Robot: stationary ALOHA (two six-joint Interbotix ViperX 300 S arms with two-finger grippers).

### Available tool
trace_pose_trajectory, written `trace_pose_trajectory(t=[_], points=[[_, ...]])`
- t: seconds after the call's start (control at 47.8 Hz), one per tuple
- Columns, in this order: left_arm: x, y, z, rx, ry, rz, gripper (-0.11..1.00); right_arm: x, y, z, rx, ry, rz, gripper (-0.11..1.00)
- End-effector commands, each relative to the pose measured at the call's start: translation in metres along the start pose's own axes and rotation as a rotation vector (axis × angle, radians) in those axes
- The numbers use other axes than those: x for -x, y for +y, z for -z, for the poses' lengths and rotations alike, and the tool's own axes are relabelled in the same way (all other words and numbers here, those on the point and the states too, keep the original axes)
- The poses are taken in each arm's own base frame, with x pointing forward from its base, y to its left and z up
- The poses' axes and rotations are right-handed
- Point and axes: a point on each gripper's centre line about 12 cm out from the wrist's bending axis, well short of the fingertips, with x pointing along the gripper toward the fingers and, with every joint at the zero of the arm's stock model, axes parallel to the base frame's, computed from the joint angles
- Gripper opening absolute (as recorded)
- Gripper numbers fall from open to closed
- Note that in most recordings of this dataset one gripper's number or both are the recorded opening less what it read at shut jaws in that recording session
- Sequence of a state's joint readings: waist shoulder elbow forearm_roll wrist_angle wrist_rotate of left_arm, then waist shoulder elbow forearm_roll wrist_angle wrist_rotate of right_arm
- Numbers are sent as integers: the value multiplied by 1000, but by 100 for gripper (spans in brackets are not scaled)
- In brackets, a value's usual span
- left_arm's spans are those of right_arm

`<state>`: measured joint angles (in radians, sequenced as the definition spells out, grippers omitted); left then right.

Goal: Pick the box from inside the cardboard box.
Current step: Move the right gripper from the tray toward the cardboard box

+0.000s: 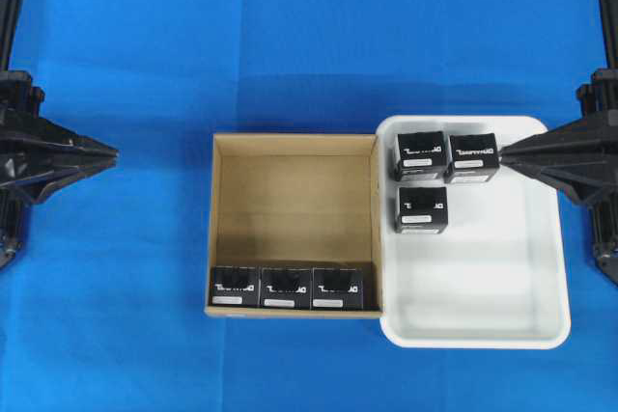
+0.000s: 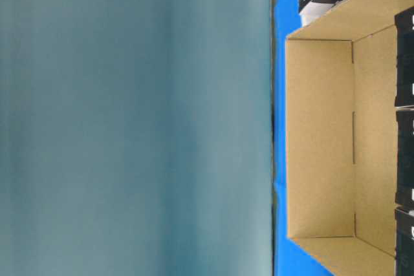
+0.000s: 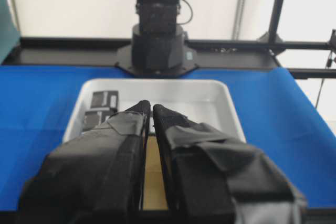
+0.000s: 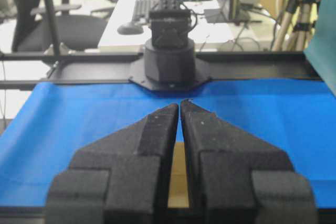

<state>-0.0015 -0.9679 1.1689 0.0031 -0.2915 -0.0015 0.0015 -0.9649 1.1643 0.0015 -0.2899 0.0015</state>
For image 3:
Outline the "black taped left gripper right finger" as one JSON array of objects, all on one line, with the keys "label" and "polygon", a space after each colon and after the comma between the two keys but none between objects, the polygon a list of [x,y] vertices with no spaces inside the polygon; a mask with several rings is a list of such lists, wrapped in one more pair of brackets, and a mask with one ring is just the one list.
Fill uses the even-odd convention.
[{"label": "black taped left gripper right finger", "polygon": [[187,223],[303,223],[307,202],[259,148],[153,107],[169,208]]}]

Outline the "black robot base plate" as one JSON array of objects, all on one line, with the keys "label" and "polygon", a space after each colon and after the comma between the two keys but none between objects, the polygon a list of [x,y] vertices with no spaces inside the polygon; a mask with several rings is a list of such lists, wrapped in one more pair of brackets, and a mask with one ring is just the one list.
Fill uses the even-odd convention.
[{"label": "black robot base plate", "polygon": [[185,45],[169,52],[152,49],[135,54],[132,46],[117,50],[116,67],[138,78],[178,78],[199,68],[197,52]]}]

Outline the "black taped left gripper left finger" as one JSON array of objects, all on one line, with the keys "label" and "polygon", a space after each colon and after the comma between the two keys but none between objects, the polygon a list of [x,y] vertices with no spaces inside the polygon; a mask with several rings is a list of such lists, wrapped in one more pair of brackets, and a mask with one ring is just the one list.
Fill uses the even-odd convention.
[{"label": "black taped left gripper left finger", "polygon": [[150,103],[69,140],[24,186],[19,223],[129,223],[142,202]]}]

